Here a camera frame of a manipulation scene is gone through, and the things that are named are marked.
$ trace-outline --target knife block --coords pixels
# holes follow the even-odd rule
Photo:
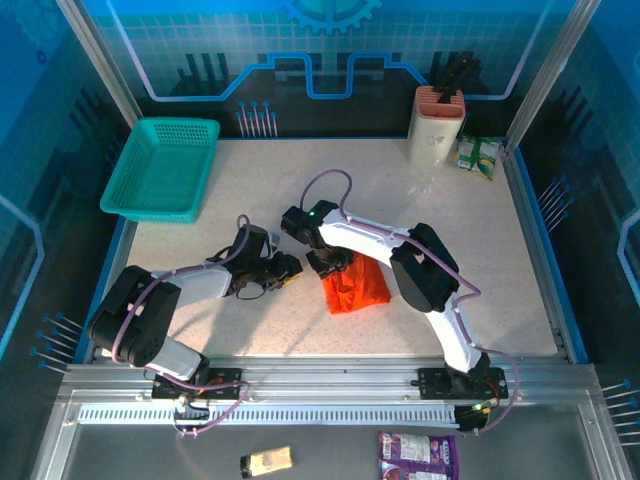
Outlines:
[[[416,89],[407,135],[407,158],[411,164],[440,165],[455,144],[466,115],[464,97],[458,90],[451,96],[451,103],[438,103],[441,96],[432,86]]]

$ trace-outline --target red object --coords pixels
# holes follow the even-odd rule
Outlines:
[[[371,257],[354,252],[354,260],[344,272],[322,280],[331,313],[346,313],[369,305],[389,303],[391,293],[380,265]]]

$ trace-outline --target teal basket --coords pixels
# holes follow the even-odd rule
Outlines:
[[[215,120],[139,120],[120,154],[100,208],[134,222],[195,223],[219,132]]]

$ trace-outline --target metal frame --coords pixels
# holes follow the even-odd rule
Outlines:
[[[111,58],[81,2],[74,0],[56,0],[58,7],[66,17],[73,33],[80,41],[102,82],[107,87],[116,106],[129,127],[142,118],[142,110],[135,101],[129,86]]]
[[[578,0],[575,3],[507,131],[507,152],[513,153],[524,138],[598,5],[600,0]]]
[[[142,116],[131,92],[111,60],[104,44],[95,33],[91,20],[73,0],[57,0],[96,70],[130,126]],[[580,345],[567,326],[567,311],[553,275],[544,239],[531,206],[521,166],[514,156],[515,148],[537,114],[551,86],[561,72],[582,32],[588,25],[600,0],[577,0],[548,58],[528,92],[508,132],[505,172],[514,204],[538,279],[551,328],[558,338],[559,355],[522,358],[520,394],[515,405],[575,405],[582,419],[585,437],[599,478],[604,480],[631,478],[620,441],[608,413],[595,370],[580,362]],[[133,232],[129,225],[126,229]],[[105,289],[126,261],[130,243],[123,235],[108,270]],[[104,292],[96,292],[96,298]],[[219,367],[239,367],[252,384],[249,401],[231,422],[242,424],[248,419],[260,422],[294,422],[295,424],[333,423],[337,412],[340,424],[425,425],[438,415],[439,426],[453,427],[448,416],[451,402],[420,401],[416,387],[410,385],[417,368],[439,367],[436,357],[305,357],[259,358],[232,357],[212,360]],[[514,376],[510,365],[504,368],[512,390]],[[62,478],[67,459],[78,431],[78,425],[149,424],[172,421],[167,415],[171,403],[152,402],[152,380],[143,372],[129,367],[104,365],[71,365],[65,374],[36,461],[32,479]],[[229,402],[210,405],[213,415],[228,408]],[[373,412],[369,417],[366,412]]]
[[[451,419],[446,417],[452,402],[421,401],[417,387],[410,385],[416,378],[417,368],[441,366],[441,362],[433,357],[379,356],[230,357],[212,360],[216,366],[242,368],[244,378],[252,384],[250,401],[238,415],[236,424],[250,423],[252,412],[262,412],[272,415],[270,420],[256,420],[262,424],[395,424],[454,428]],[[513,372],[508,365],[500,366],[505,369],[508,384],[512,385]],[[630,479],[631,474],[593,366],[536,358],[522,359],[518,366],[521,386],[515,405],[578,406],[600,479]],[[170,402],[164,405],[152,402],[151,388],[152,379],[145,378],[140,369],[112,365],[70,366],[62,381],[31,478],[62,478],[78,425],[160,423],[169,428],[172,420],[168,416],[154,416],[153,420],[143,422],[134,418],[136,415],[144,416],[150,410],[172,408]],[[212,410],[220,413],[229,403],[216,403]],[[283,411],[294,415],[289,414],[287,420],[276,418]],[[327,412],[335,411],[346,412],[346,416],[339,421],[337,418],[333,421],[333,417],[329,419]],[[307,413],[298,416],[298,412]],[[367,417],[363,412],[382,412],[382,415]],[[426,417],[421,418],[421,412],[427,412]],[[440,415],[445,417],[440,422],[434,421],[433,412],[443,412]]]
[[[551,330],[558,340],[558,352],[571,363],[588,363],[586,349],[519,150],[508,152],[503,165]]]
[[[74,363],[88,363],[91,361],[95,344],[89,339],[86,332],[89,319],[100,306],[111,285],[116,281],[117,276],[127,266],[127,259],[131,251],[131,246],[133,245],[137,226],[137,223],[131,222],[124,217],[120,217],[118,220],[115,231],[113,232],[113,237],[111,238],[109,250],[107,251],[107,256],[102,266],[102,271],[100,272],[96,291],[93,294],[93,299],[89,306],[89,314],[84,322],[78,348],[73,356]]]

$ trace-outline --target metal bracket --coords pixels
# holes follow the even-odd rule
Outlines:
[[[420,400],[489,400],[496,396],[509,398],[509,390],[504,371],[501,368],[489,368],[487,381],[464,382],[451,377],[444,368],[420,368],[418,380],[411,385],[420,390]]]
[[[242,378],[240,368],[209,368],[207,380],[204,385],[215,385],[217,383],[236,382]],[[241,387],[222,388],[220,390],[209,390],[196,394],[197,400],[237,400],[240,398]],[[156,375],[151,390],[151,398],[154,400],[175,400],[184,393],[184,390],[171,383],[161,375]]]

